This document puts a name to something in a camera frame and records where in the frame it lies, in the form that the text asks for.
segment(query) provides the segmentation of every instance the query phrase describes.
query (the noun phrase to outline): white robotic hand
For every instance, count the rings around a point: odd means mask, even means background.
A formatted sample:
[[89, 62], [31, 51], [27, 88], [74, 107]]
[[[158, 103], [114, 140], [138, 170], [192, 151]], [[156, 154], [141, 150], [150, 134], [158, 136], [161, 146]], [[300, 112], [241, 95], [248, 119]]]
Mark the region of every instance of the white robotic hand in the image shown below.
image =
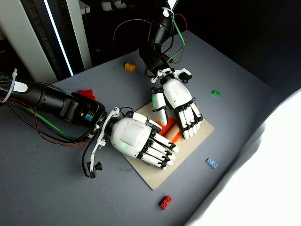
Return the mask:
[[117, 121], [111, 132], [111, 143], [121, 153], [139, 158], [161, 169], [173, 165], [179, 148], [158, 134], [162, 128], [142, 114], [129, 111]]
[[187, 83], [192, 77], [191, 73], [183, 68], [175, 70], [166, 68], [157, 72], [157, 76], [151, 79], [155, 83], [160, 79], [161, 87], [152, 88], [152, 104], [160, 118], [162, 125], [167, 125], [166, 102], [173, 109], [179, 122], [179, 127], [185, 139], [196, 134], [203, 120], [202, 114], [194, 104], [194, 98], [188, 89], [180, 82]]

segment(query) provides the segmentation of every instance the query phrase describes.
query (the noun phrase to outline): yellow lego brick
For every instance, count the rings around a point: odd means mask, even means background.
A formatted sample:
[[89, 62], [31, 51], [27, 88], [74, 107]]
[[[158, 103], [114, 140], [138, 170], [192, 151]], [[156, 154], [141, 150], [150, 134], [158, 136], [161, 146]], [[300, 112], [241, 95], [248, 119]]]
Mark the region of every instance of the yellow lego brick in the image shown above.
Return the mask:
[[132, 72], [136, 68], [136, 65], [131, 64], [131, 63], [126, 63], [124, 65], [124, 68]]

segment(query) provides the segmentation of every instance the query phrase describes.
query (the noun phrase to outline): green lego brick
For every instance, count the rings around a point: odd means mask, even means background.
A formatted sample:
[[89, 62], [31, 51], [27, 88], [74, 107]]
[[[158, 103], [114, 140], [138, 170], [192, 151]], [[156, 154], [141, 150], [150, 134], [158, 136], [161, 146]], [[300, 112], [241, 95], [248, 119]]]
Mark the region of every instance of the green lego brick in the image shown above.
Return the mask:
[[215, 91], [215, 90], [212, 91], [212, 94], [215, 95], [215, 96], [217, 96], [217, 97], [221, 97], [221, 95], [222, 95], [220, 92]]

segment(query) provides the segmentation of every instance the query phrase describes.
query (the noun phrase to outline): zip tie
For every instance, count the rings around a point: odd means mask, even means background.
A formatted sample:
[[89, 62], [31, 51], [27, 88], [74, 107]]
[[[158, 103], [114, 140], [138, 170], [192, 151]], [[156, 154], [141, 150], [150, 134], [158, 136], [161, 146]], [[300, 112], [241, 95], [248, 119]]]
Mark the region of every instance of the zip tie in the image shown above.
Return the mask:
[[174, 12], [171, 9], [166, 8], [166, 7], [161, 7], [161, 9], [166, 9], [167, 11], [171, 12], [171, 14], [173, 15], [173, 18], [174, 18]]
[[9, 98], [11, 92], [13, 91], [13, 88], [14, 88], [14, 85], [15, 85], [15, 81], [16, 81], [16, 76], [17, 76], [17, 75], [18, 75], [17, 69], [15, 68], [15, 70], [14, 70], [14, 72], [13, 72], [13, 74], [12, 74], [13, 80], [12, 80], [12, 82], [11, 82], [9, 91], [8, 91], [8, 93], [6, 94], [6, 97], [4, 98], [4, 100], [0, 100], [0, 103], [3, 104], [3, 103], [5, 103], [5, 102], [8, 100], [8, 98]]

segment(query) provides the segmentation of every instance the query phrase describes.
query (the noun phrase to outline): wooden handle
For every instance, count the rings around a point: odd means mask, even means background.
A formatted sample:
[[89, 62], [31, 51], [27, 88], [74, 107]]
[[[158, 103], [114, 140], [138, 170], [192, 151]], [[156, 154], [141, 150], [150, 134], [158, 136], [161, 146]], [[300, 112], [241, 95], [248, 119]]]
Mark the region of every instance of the wooden handle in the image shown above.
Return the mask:
[[174, 137], [180, 132], [180, 128], [178, 124], [176, 123], [166, 134], [165, 138], [168, 140], [173, 140]]

